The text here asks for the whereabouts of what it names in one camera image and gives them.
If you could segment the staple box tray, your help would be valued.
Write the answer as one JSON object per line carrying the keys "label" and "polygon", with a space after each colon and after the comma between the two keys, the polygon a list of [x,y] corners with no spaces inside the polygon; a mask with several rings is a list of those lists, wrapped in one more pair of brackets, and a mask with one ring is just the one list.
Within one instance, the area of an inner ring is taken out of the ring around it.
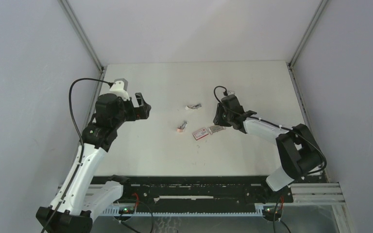
{"label": "staple box tray", "polygon": [[208,131],[209,131],[210,134],[214,134],[214,133],[220,132],[220,131],[225,130],[225,129],[226,129],[226,127],[224,127],[224,126],[213,125],[213,126],[210,126],[208,128]]}

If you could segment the red white staple box sleeve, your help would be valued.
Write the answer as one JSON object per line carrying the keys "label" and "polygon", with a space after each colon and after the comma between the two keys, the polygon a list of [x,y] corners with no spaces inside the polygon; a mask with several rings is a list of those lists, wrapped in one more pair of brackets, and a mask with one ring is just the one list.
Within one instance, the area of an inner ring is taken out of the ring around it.
{"label": "red white staple box sleeve", "polygon": [[209,132],[206,128],[201,128],[192,133],[195,140],[200,140],[209,135]]}

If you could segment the white stapler base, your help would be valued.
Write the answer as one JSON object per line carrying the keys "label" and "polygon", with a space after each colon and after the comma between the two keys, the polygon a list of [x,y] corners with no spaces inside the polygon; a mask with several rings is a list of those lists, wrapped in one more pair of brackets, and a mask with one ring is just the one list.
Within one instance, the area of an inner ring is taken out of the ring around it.
{"label": "white stapler base", "polygon": [[191,110],[191,111],[195,111],[195,110],[198,110],[202,107],[202,104],[201,103],[198,103],[198,104],[192,104],[192,105],[187,105],[185,107],[186,110]]}

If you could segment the pink stapler top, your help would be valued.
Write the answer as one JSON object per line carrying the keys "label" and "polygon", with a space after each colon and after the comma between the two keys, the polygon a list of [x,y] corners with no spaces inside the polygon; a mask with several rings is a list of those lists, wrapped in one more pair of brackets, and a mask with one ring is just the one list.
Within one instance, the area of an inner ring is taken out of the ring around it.
{"label": "pink stapler top", "polygon": [[183,133],[185,131],[185,128],[187,127],[188,122],[184,120],[176,129],[178,133]]}

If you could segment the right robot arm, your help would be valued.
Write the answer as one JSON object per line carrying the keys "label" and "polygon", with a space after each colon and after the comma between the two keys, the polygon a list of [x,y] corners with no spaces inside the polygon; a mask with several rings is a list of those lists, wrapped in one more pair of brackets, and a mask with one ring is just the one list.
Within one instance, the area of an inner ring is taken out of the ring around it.
{"label": "right robot arm", "polygon": [[235,95],[228,95],[217,101],[213,120],[215,125],[232,127],[277,146],[281,165],[263,183],[261,195],[265,201],[275,201],[285,186],[324,169],[326,158],[306,125],[298,124],[287,128],[269,122],[257,112],[245,111]]}

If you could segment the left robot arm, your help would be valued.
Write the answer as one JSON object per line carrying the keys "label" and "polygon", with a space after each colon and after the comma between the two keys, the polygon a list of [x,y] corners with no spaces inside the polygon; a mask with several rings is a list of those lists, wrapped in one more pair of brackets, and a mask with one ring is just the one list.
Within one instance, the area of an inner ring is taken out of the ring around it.
{"label": "left robot arm", "polygon": [[95,113],[81,133],[80,146],[67,178],[48,207],[39,207],[36,218],[44,233],[89,233],[97,217],[112,202],[127,202],[132,197],[126,177],[112,176],[99,191],[86,198],[88,188],[101,160],[108,153],[117,130],[128,121],[149,117],[151,106],[141,93],[135,94],[138,107],[132,99],[121,94],[100,95]]}

